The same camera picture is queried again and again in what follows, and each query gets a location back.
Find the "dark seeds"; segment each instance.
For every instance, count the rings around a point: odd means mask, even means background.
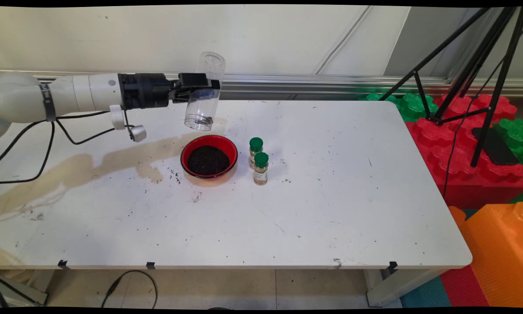
[[[199,175],[214,175],[230,166],[228,157],[217,147],[198,147],[188,158],[188,169]]]

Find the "transparent jar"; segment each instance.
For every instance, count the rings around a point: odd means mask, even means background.
[[[254,169],[254,157],[257,153],[260,153],[263,151],[263,141],[259,137],[252,137],[250,140],[250,157],[248,158],[248,162],[250,163],[250,167]]]
[[[225,58],[222,56],[215,52],[204,52],[200,55],[196,72],[205,73],[208,79],[216,79],[222,85],[225,65]],[[220,89],[193,92],[188,100],[188,107],[186,107],[184,125],[199,131],[211,130],[219,95]]]
[[[254,182],[257,185],[267,183],[267,168],[269,156],[266,153],[257,153],[254,157]]]

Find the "red bowl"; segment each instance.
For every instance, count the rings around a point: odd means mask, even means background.
[[[202,146],[212,146],[220,149],[223,153],[225,153],[225,155],[227,155],[228,159],[230,160],[230,166],[224,171],[221,171],[220,173],[213,175],[200,175],[190,171],[190,169],[188,169],[188,158],[190,157],[192,151]],[[184,168],[184,171],[186,171],[189,175],[199,177],[200,179],[212,179],[214,177],[221,177],[230,169],[232,169],[232,167],[234,167],[237,159],[238,151],[236,150],[236,146],[234,145],[234,143],[230,139],[227,139],[226,137],[221,137],[219,135],[204,135],[203,137],[198,137],[197,139],[188,143],[182,150],[182,153],[180,154],[180,164]]]

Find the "black phone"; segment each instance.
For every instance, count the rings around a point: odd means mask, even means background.
[[[480,127],[472,129],[472,134],[477,139],[479,138],[481,129]],[[483,149],[495,165],[517,165],[519,163],[517,157],[515,157],[511,149],[507,147],[498,132],[491,127],[488,128],[488,132],[486,133]]]

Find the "black tripod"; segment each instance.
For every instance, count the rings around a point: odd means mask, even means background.
[[[484,120],[484,123],[482,124],[482,128],[479,135],[479,140],[475,148],[475,153],[473,155],[472,161],[471,161],[471,167],[476,167],[477,162],[479,160],[480,152],[482,150],[482,146],[484,145],[484,140],[486,139],[486,133],[488,131],[488,127],[490,126],[490,123],[492,122],[492,117],[494,114],[494,111],[496,110],[496,105],[498,103],[498,99],[500,98],[500,93],[502,90],[502,87],[504,85],[507,71],[509,70],[509,66],[511,64],[511,59],[513,59],[513,55],[515,53],[515,49],[517,47],[517,43],[519,42],[519,37],[521,36],[522,29],[523,29],[523,7],[521,7],[521,10],[519,11],[519,16],[517,19],[517,22],[515,23],[515,28],[513,30],[513,33],[511,35],[511,40],[509,42],[509,46],[507,47],[507,52],[504,56],[504,59],[502,60],[502,68],[500,70],[500,74],[498,75],[497,81],[496,81],[496,87],[494,88],[494,91],[492,93],[492,100],[490,101],[490,105],[487,108],[479,109],[476,111],[465,113],[464,115],[459,115],[455,117],[451,117],[448,119],[441,119],[443,113],[453,100],[457,93],[459,93],[459,97],[463,97],[469,87],[471,86],[473,80],[475,79],[477,73],[479,72],[481,66],[483,65],[484,61],[490,54],[492,48],[496,44],[498,38],[500,37],[501,33],[503,32],[504,28],[507,25],[507,22],[509,22],[511,16],[516,10],[516,7],[505,7],[500,15],[496,18],[495,22],[492,24],[492,27],[487,32],[486,36],[480,43],[479,47],[467,63],[467,65],[463,68],[463,71],[459,75],[459,77],[453,82],[451,89],[449,90],[447,96],[445,97],[445,100],[441,105],[439,106],[438,111],[435,113],[434,116],[431,116],[430,109],[428,107],[428,104],[426,102],[425,98],[425,92],[422,88],[421,79],[418,75],[418,71],[425,66],[430,60],[432,60],[439,52],[441,52],[448,44],[450,44],[457,36],[459,36],[461,33],[463,33],[469,26],[471,26],[476,20],[478,20],[484,13],[486,13],[490,8],[481,8],[475,15],[473,15],[467,22],[465,22],[461,27],[459,27],[451,36],[449,36],[443,43],[441,43],[431,54],[429,54],[424,60],[422,60],[417,66],[415,66],[407,75],[405,75],[395,86],[393,86],[387,93],[381,96],[379,100],[383,101],[389,95],[393,94],[399,87],[401,87],[409,78],[414,76],[415,81],[417,82],[417,87],[419,94],[421,95],[422,103],[425,107],[426,112],[426,119],[430,121],[434,121],[438,125],[442,125],[449,121],[454,121],[457,119],[464,119],[468,116],[474,116],[478,115],[480,113],[486,113],[486,118]]]

